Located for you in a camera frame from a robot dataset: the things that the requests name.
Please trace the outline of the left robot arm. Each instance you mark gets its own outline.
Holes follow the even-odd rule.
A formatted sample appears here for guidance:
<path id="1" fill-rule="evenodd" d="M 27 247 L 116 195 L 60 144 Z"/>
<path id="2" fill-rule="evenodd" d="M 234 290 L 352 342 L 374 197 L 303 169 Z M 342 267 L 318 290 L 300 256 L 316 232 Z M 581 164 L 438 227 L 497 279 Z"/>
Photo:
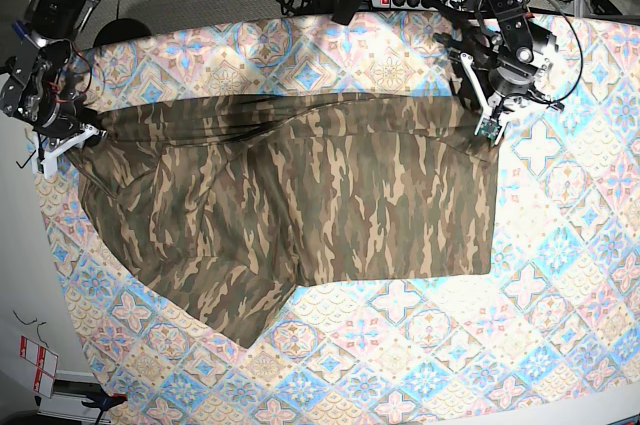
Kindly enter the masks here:
<path id="1" fill-rule="evenodd" d="M 460 99 L 474 108 L 476 134 L 499 143 L 530 110 L 564 109 L 540 89 L 559 56 L 556 36 L 533 20 L 527 0 L 420 0 L 452 30 L 435 34 L 451 62 Z"/>

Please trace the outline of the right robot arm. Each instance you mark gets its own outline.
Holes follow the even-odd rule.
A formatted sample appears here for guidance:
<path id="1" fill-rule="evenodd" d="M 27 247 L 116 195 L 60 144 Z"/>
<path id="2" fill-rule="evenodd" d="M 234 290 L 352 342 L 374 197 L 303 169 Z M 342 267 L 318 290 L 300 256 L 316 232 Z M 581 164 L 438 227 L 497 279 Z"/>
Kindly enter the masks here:
<path id="1" fill-rule="evenodd" d="M 29 0 L 23 19 L 13 23 L 20 45 L 1 67 L 1 110 L 31 126 L 35 171 L 47 178 L 58 171 L 68 150 L 100 141 L 105 132 L 85 104 L 92 64 L 75 45 L 101 0 Z"/>

